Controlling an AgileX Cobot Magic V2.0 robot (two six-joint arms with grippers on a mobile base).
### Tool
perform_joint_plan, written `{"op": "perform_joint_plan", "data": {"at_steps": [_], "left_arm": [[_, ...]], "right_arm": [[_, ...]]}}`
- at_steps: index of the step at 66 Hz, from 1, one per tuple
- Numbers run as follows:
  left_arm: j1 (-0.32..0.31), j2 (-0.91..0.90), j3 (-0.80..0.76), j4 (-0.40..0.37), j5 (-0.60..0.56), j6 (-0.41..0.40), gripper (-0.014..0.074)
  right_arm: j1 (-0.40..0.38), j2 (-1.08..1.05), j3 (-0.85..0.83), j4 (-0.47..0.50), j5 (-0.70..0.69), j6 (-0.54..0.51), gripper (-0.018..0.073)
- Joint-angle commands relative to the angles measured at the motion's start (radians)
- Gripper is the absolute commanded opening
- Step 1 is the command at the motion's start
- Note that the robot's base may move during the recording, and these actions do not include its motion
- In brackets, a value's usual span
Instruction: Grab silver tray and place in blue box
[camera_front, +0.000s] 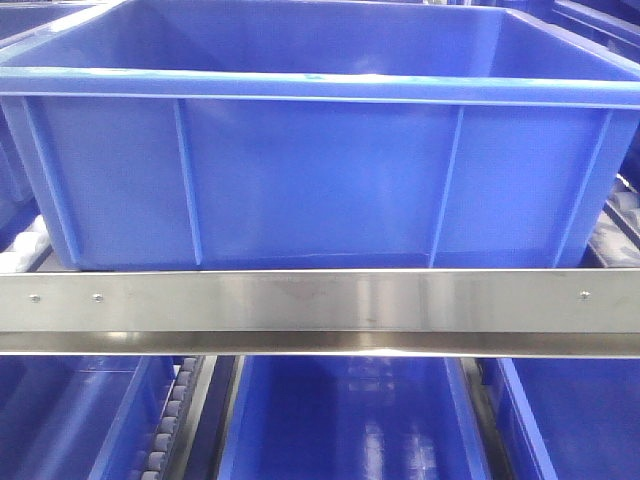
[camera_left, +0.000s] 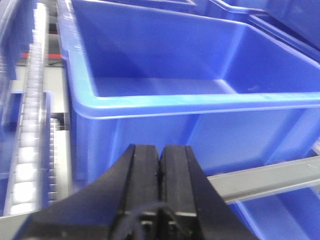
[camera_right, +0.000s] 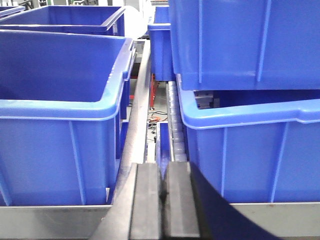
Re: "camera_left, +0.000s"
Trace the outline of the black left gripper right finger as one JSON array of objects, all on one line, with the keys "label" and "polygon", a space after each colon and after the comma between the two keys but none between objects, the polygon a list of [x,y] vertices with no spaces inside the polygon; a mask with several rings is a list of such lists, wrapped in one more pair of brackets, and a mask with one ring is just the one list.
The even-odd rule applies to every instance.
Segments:
[{"label": "black left gripper right finger", "polygon": [[201,169],[190,146],[167,145],[161,154],[161,240],[256,240]]}]

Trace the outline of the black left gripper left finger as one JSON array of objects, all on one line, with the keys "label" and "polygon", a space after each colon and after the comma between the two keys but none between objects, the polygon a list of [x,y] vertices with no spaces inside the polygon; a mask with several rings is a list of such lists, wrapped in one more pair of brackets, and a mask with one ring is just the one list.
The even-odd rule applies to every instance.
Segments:
[{"label": "black left gripper left finger", "polygon": [[158,151],[131,144],[91,184],[32,213],[16,240],[154,240],[159,222]]}]

